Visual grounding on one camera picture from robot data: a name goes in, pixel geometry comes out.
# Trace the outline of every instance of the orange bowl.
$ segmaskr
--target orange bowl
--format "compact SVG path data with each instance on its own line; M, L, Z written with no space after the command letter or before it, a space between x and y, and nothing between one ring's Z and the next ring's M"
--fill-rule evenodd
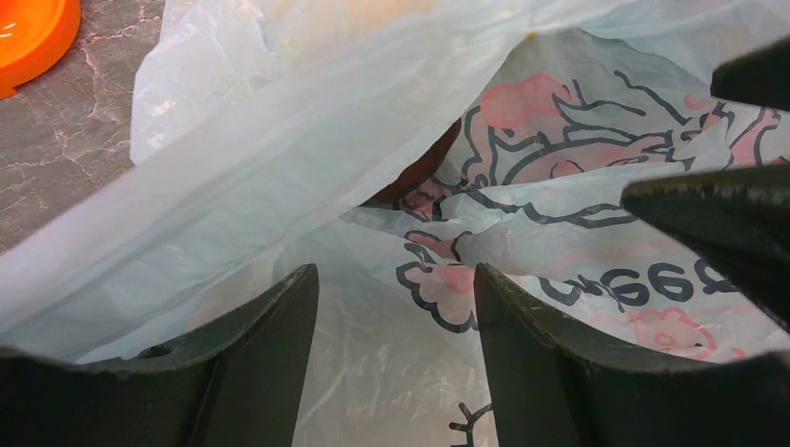
M54 65L79 21L79 0L0 0L0 100Z

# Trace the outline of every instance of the pink flower print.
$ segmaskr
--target pink flower print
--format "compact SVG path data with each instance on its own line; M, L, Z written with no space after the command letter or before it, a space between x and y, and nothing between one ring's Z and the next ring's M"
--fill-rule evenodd
M682 309L644 310L629 314L636 343L658 351L673 351L690 359L704 360L716 350L716 341L702 325Z
M411 291L415 304L450 332L476 331L474 270L462 264L436 264L425 248L415 244L407 244L406 249L421 259L398 267L396 276Z

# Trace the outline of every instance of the food item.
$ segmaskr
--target food item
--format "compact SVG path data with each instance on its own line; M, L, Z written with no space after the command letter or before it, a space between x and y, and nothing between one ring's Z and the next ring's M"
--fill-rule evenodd
M444 162L444 158L450 152L459 133L461 133L460 119L420 159L406 168L398 180L379 191L371 199L372 204L397 202L429 179Z

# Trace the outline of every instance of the plastic bag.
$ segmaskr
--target plastic bag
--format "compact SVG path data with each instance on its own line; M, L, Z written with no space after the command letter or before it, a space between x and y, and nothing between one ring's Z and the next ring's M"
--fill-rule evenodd
M383 23L354 40L322 14L336 2L198 0L137 80L135 121L143 104L158 129L148 137L167 128L161 140L172 144L0 258L0 342L75 360L147 322L170 324L123 353L182 332L172 322L214 286L391 183L529 31L617 3L579 12L575 2L444 0L371 21ZM370 30L365 17L356 23ZM254 45L270 35L281 55ZM259 82L259 53L281 56L274 67L288 75ZM146 74L159 64L164 75ZM259 292L239 287L244 299Z
M587 14L524 3L445 2L395 20L238 105L192 103L218 114L196 129L184 123L202 118L172 124L165 111L163 129L181 139L0 258L0 340L80 361L130 356L316 263L320 307L293 445L385 447L497 445L471 287L479 262L639 345L705 361L789 347L699 257L619 206L633 180L786 162L786 116L710 99L715 62L704 52L727 48L717 43L732 29L738 49L759 46L783 28L751 34L748 23L777 23L787 7L701 0L706 20L692 20L673 15L691 2L663 15L636 2L580 25L599 37L556 31L516 46ZM161 51L205 31L187 17ZM616 28L625 17L660 25L653 50ZM686 19L709 47L671 51ZM434 179L395 210L350 210L458 116L463 136Z

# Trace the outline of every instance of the black outline drawing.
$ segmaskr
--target black outline drawing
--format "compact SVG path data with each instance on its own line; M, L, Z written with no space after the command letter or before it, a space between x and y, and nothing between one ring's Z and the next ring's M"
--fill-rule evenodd
M459 262L459 263L462 262L462 261L461 261L461 254L458 253L458 250L457 250L458 242L461 240L462 237L470 236L472 234L473 233L471 231L465 231L465 232L461 233L460 235L458 235L456 238L454 238L453 242L450 243L450 252L453 254L453 257L455 258L455 260L457 262ZM405 235L403 235L403 238L407 239L408 241L410 241L412 243L418 244L417 242L414 242L411 238L409 238L409 236L411 236L411 235L418 235L418 236L422 236L422 237L427 237L428 239L431 239L431 240L436 241L436 242L444 242L444 240L441 239L440 237L436 237L436 236L432 235L431 233L427 233L427 232L422 231L422 230L409 231Z
M779 122L782 120L782 116L779 114L779 112L777 112L777 111L775 111L773 109L766 108L766 107L761 108L760 109L760 113L757 115L757 118L755 118L755 120L752 121L749 124L749 126L743 132L741 132L740 135L735 137L735 140L733 140L732 143L729 145L730 153L732 153L732 148L734 148L735 145L738 144L738 142L742 138L744 138L746 135L748 135L749 132L754 130L757 126L762 124L762 121L766 118L766 113L767 112L772 112L773 113L773 116L771 118L776 119L777 123L776 124L772 124L770 126L764 127L757 134L757 136L755 138L755 145L752 147L752 151L754 151L754 156L755 156L755 166L763 166L763 164L765 163L764 160L763 160L763 155L760 152L761 149L762 149L763 137L765 136L765 134L769 130L775 130L775 129L777 129L779 127ZM730 160L734 162L735 156L730 156Z
M631 82L626 74L621 71L614 71L613 75L620 78L625 85L626 88L643 92L648 95L648 97L656 103L659 107L664 109L668 116L670 116L675 122L680 124L681 126L685 126L693 118L681 116L680 113L666 100L664 100L658 93L654 90L647 88L645 86L638 86ZM653 132L647 133L644 135L635 135L629 133L625 130L606 127L606 126L595 126L589 125L585 123L580 123L575 121L565 110L576 110L576 111L588 111L593 110L601 106L614 106L618 107L621 110L634 114L635 117L644 118L647 116L647 112L637 107L633 107L627 104L622 104L619 102L608 101L608 100L598 100L594 102L588 102L585 97L584 93L581 91L581 86L579 81L576 79L572 79L572 89L574 90L576 97L579 100L579 104L574 104L563 100L562 98L558 97L557 95L552 95L552 101L554 103L554 107L557 110L557 113L563 118L563 120L567 123L567 126L563 129L563 140L561 142L552 143L549 141L549 138L543 132L538 132L536 135L529 136L523 140L520 140L515 143L506 142L503 140L499 135L497 135L497 131L501 130L506 137L514 136L514 132L512 129L496 129L493 127L488 127L488 145L491 147L491 164L487 167L486 173L479 173L475 176L475 178L470 178L470 170L471 167L483 163L484 159L480 149L475 144L474 139L471 135L471 124L473 118L482 112L482 109L479 105L472 107L467 111L463 118L464 128L463 128L463 135L464 138L467 139L467 143L470 146L472 151L472 156L469 157L462 165L460 170L461 179L457 184L447 184L440 181L437 178L433 178L432 181L435 182L439 187L443 188L449 193L449 196L458 195L458 194L465 194L471 191L476 191L488 186L497 186L497 185L508 185L512 184L515 177L527 166L531 165L532 163L540 160L541 158L548 156L550 154L555 154L557 152L563 151L565 149L575 149L580 148L583 146L588 146L597 143L604 143L604 144L611 144L619 147L628 147L632 144L637 143L639 140L643 140L645 138L661 138L661 142L658 144L654 144L647 148L641 150L641 155L633 156L625 159L614 160L609 162L606 166L620 166L626 164L633 164L633 163L643 163L649 161L649 156L656 155L656 156L663 156L664 161L667 162L682 162L684 165L685 170L691 169L691 166L694 162L694 158L690 159L675 159L675 146L674 146L674 131L672 129L666 130L664 132ZM571 88L568 86L563 86L563 88L570 93ZM717 107L711 113L713 115L718 115L728 120L728 125L731 125L732 120L732 112L724 112L723 110L723 103L719 103ZM706 119L705 114L701 117L699 123L700 127L704 125L704 120ZM610 136L594 136L594 137L587 137L582 138L579 140L571 140L571 134L577 131L602 131L608 133ZM683 132L680 135L681 140L688 139L690 141L691 138L697 136L699 134L695 133L696 130L688 130ZM538 150L532 151L529 155L525 156L521 160L519 160L515 165L513 165L507 173L505 173L504 177L500 180L497 178L497 167L499 162L499 153L497 149L501 149L505 152L509 153L519 153L524 151L531 145L536 145L539 147ZM577 165L579 171L584 171L582 166ZM553 172L556 169L556 166L551 167L549 177L553 178ZM446 199L447 195L441 197L433 197L430 194L427 194L423 191L418 190L418 194L424 197L426 200L434 200L434 208L432 213L432 221L443 222L445 219L442 216L441 207L439 204L443 200ZM490 200L483 200L481 203L487 203L494 205L494 208L501 208L501 205L494 204L493 201ZM612 222L611 224L626 224L628 222L632 222L633 219L629 220L627 218L623 219L609 219L609 220L602 220L601 224L592 223L589 219L585 219L587 216L591 216L596 212L600 212L600 210L619 210L619 207L609 204L600 204L595 205L592 207L588 207L584 210L580 210L577 213L569 216L561 216L561 217L551 217L551 216L544 216L534 210L532 205L528 204L525 205L524 213L530 217L530 219L535 220L535 222L539 222L541 224L552 224L558 222L571 222L573 224L580 224L580 226L584 226L585 228L591 227L600 227L600 226L607 226L606 222ZM402 200L396 207L396 210L404 210L407 213L411 214L415 218L420 221L427 222L428 220L425 219L422 215L415 212L415 207L410 205L406 202L406 200Z
M474 425L477 424L483 416L491 412L492 406L489 403L485 405L480 410L472 413L467 406L466 403L461 402L458 404L458 409L464 414L464 418L466 418L466 424L459 424L458 422L451 422L450 429L454 431L460 431L461 433L466 433L467 435L467 442L465 444L456 444L451 445L450 447L475 447L474 446Z
M432 178L432 180L438 183L438 181L435 178ZM431 205L432 209L431 209L430 219L426 219L425 217L423 217L422 214L417 212L417 210L421 207L413 206L405 198L402 198L400 201L396 202L392 208L394 210L403 211L420 222L447 222L447 220L442 217L442 202L447 198L447 196L433 197L430 194L426 193L425 191L419 189L419 186L417 187L416 192L422 197L424 197Z
M609 203L599 203L597 205L585 207L565 216L553 217L538 212L532 202L526 202L524 205L503 205L492 200L482 191L469 191L467 196L490 210L501 210L508 214L515 214L519 211L523 211L524 215L530 221L541 225L568 223L580 226L582 228L594 229L614 225L630 224L631 222L635 222L637 220L636 217L626 212L622 207ZM594 217L596 214L603 211L622 211L622 215L609 216L598 220L592 219L592 217Z
M457 243L457 240L460 239L465 235L459 236L456 241L454 242L454 246ZM412 299L415 301L415 304L419 306L423 310L427 310L430 312L430 315L433 317L433 320L436 321L439 326L448 330L452 333L463 333L467 332L468 330L477 331L477 318L474 316L474 311L470 311L469 318L461 323L461 324L454 324L442 316L442 312L439 311L439 303L431 303L425 301L420 293L420 286L421 284L417 282L413 282L409 278L406 277L406 273L412 269L418 269L423 273L431 273L433 272L433 267L429 267L428 264L440 265L438 264L428 253L428 249L419 245L415 244L414 242L407 242L403 245L403 247L410 251L413 255L419 258L419 261L413 261L408 264L400 265L398 268L395 269L395 276L398 279L398 282L411 291ZM447 264L447 266L464 266L468 267L465 264Z

